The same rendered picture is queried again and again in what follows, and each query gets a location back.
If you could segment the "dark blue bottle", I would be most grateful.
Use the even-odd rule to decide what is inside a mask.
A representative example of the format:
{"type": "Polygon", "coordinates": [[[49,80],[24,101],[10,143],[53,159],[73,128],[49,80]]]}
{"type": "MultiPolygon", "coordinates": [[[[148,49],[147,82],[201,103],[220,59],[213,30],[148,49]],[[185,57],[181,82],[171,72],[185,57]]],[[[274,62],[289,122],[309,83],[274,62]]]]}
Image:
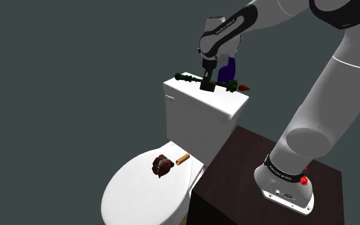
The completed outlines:
{"type": "Polygon", "coordinates": [[[217,81],[218,82],[228,82],[233,81],[236,73],[236,63],[235,58],[228,57],[228,63],[225,66],[222,66],[219,69],[217,81]]]}

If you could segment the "dark brown box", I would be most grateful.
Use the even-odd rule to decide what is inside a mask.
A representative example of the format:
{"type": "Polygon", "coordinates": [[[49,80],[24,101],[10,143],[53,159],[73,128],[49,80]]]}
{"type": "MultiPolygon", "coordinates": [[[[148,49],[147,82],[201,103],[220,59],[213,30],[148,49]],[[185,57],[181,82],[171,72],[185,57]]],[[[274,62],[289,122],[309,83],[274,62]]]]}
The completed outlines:
{"type": "Polygon", "coordinates": [[[209,79],[202,79],[200,83],[200,90],[214,92],[215,82],[209,79]]]}

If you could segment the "green stemmed rose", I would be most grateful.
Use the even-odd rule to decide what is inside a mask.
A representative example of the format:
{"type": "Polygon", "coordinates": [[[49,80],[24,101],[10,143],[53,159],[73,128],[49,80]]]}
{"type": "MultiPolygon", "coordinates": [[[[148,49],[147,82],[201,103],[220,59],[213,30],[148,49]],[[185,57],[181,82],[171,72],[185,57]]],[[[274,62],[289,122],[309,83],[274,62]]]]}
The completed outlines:
{"type": "MultiPolygon", "coordinates": [[[[176,73],[174,78],[178,81],[182,80],[182,81],[187,81],[187,82],[199,82],[201,83],[202,79],[206,79],[206,78],[202,78],[202,79],[198,79],[195,78],[191,75],[182,75],[180,73],[176,73]]],[[[228,81],[228,82],[215,82],[215,86],[220,86],[226,89],[226,91],[229,91],[231,93],[235,92],[235,91],[249,91],[250,87],[243,85],[243,84],[239,84],[238,80],[233,80],[233,81],[228,81]]]]}

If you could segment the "white toilet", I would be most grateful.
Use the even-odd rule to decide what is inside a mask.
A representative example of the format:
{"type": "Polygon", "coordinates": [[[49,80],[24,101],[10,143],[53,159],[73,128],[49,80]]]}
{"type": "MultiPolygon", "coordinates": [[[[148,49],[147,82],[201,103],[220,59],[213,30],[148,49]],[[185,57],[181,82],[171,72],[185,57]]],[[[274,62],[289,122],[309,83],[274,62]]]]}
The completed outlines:
{"type": "Polygon", "coordinates": [[[168,143],[125,163],[104,191],[105,225],[180,225],[189,208],[191,190],[229,138],[249,97],[216,86],[200,90],[198,82],[169,79],[162,84],[168,143]],[[190,154],[185,162],[176,160],[190,154]],[[174,163],[159,178],[152,163],[165,155],[174,163]]]}

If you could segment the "brown cardboard tube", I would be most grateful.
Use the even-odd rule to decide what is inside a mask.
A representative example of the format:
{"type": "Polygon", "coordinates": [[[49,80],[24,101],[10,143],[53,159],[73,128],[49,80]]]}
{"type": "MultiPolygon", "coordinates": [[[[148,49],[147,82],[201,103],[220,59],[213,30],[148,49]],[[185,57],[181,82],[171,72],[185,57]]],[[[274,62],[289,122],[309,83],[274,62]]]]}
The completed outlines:
{"type": "Polygon", "coordinates": [[[185,162],[189,158],[190,158],[190,154],[186,153],[185,155],[183,155],[182,157],[180,157],[179,159],[176,160],[176,165],[179,166],[180,164],[182,164],[183,162],[185,162]]]}

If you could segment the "dark red toy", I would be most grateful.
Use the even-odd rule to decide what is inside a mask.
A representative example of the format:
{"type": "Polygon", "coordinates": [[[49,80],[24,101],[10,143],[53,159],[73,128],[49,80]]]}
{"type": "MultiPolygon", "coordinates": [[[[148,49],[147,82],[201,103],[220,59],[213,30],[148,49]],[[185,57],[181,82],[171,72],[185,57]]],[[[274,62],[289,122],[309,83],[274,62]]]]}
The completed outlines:
{"type": "Polygon", "coordinates": [[[159,155],[152,163],[152,171],[155,175],[161,178],[162,176],[169,173],[173,166],[174,163],[165,155],[159,155]]]}

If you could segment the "dark robot stand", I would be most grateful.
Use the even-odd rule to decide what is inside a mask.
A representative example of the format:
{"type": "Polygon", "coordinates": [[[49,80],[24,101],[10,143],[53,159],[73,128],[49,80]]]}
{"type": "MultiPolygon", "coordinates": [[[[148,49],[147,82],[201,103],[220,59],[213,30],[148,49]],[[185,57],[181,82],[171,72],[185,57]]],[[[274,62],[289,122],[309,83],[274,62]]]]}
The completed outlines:
{"type": "Polygon", "coordinates": [[[194,186],[186,225],[345,225],[341,172],[316,160],[308,164],[309,215],[264,198],[253,173],[274,145],[237,126],[194,186]]]}

